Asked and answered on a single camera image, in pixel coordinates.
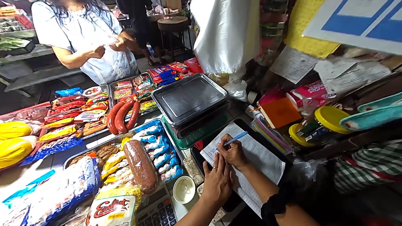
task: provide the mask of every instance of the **long black hair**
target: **long black hair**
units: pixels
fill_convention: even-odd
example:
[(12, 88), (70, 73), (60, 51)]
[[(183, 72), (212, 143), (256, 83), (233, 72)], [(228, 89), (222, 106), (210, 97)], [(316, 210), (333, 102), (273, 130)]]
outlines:
[[(54, 12), (54, 16), (58, 18), (59, 22), (63, 24), (64, 19), (69, 18), (70, 13), (66, 6), (61, 4), (62, 0), (42, 0), (46, 3)], [(85, 5), (83, 5), (85, 9), (85, 13), (83, 14), (84, 18), (92, 20), (92, 18), (88, 18), (88, 12), (93, 11), (98, 16), (101, 15), (102, 12), (110, 11), (109, 9), (105, 9), (102, 7), (100, 0), (85, 0)]]

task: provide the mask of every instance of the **calculator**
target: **calculator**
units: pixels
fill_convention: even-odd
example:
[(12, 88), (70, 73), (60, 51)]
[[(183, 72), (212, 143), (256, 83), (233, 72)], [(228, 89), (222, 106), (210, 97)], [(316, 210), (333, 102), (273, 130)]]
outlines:
[(137, 226), (173, 226), (177, 223), (176, 212), (166, 186), (149, 196), (149, 204), (137, 212), (136, 221)]

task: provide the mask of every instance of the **green plastic basket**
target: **green plastic basket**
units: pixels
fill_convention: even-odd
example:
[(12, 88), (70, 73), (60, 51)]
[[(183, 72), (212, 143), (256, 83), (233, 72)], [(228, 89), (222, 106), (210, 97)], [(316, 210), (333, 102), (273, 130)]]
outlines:
[(196, 131), (184, 137), (183, 139), (179, 139), (177, 138), (177, 135), (173, 132), (168, 121), (166, 121), (165, 117), (162, 116), (162, 121), (165, 124), (166, 128), (168, 129), (167, 132), (172, 137), (174, 144), (177, 146), (177, 148), (182, 150), (190, 148), (197, 141), (202, 140), (205, 137), (209, 136), (211, 133), (215, 132), (217, 129), (223, 126), (227, 120), (228, 117), (226, 116), (226, 114), (220, 114), (214, 120), (209, 122), (206, 126), (197, 129)]

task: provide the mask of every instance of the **blue pen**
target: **blue pen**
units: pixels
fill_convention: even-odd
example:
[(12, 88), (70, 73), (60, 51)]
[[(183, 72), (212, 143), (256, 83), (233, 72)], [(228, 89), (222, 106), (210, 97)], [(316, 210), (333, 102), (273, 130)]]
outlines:
[(248, 132), (246, 131), (246, 132), (243, 132), (243, 133), (237, 135), (235, 138), (231, 139), (230, 141), (227, 141), (227, 142), (224, 144), (224, 147), (225, 147), (226, 145), (231, 144), (233, 141), (236, 141), (236, 140), (238, 140), (238, 139), (244, 137), (244, 136), (247, 135), (247, 134), (248, 134)]

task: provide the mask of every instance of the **hand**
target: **hand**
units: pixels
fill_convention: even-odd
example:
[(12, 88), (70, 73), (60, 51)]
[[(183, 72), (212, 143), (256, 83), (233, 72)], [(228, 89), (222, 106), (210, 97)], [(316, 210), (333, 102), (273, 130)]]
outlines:
[(97, 58), (97, 59), (100, 59), (100, 58), (103, 57), (104, 53), (105, 53), (105, 48), (104, 48), (103, 46), (98, 46), (98, 47), (96, 47), (96, 49), (87, 51), (87, 52), (86, 52), (86, 55), (87, 55), (89, 58)]
[(127, 49), (128, 39), (126, 39), (125, 37), (120, 37), (118, 35), (116, 36), (116, 38), (119, 40), (119, 42), (110, 45), (110, 48), (117, 52), (124, 52)]
[(209, 171), (207, 161), (204, 162), (205, 182), (204, 192), (201, 195), (206, 203), (211, 203), (215, 208), (225, 204), (232, 194), (232, 172), (229, 163), (225, 162), (224, 157), (215, 153), (213, 169)]
[(243, 166), (248, 164), (247, 158), (244, 155), (242, 143), (238, 140), (232, 142), (230, 144), (230, 149), (226, 150), (223, 145), (233, 139), (229, 134), (225, 134), (222, 139), (221, 143), (218, 145), (218, 151), (221, 153), (226, 161), (232, 165), (234, 165), (237, 169), (240, 170)]

